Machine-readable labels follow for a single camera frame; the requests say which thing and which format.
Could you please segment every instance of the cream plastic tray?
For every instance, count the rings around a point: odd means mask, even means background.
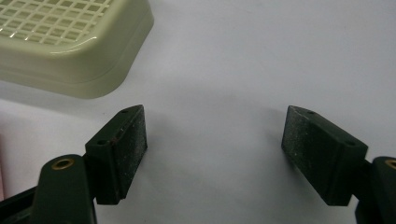
[[[0,0],[0,79],[79,98],[108,94],[153,21],[147,0]]]

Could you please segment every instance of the grid pattern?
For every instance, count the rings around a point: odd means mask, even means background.
[[[90,33],[113,0],[0,0],[0,36],[47,45]]]

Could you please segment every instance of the white table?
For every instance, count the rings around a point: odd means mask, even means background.
[[[7,197],[84,144],[116,112],[146,108],[148,152],[126,200],[99,223],[355,223],[328,207],[280,142],[288,105],[312,109],[396,156],[393,0],[152,0],[156,19],[130,74],[81,100],[0,81]]]

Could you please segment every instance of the black clamp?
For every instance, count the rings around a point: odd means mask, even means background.
[[[366,161],[368,147],[321,115],[289,106],[282,148],[327,205],[355,195],[358,224],[396,223],[396,159]]]
[[[143,106],[121,110],[85,145],[84,156],[47,162],[37,187],[2,201],[0,223],[96,223],[93,199],[124,199],[147,147]]]

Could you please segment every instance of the plastic soap dish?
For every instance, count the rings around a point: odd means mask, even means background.
[[[0,79],[79,98],[108,94],[153,21],[147,0],[0,0]]]

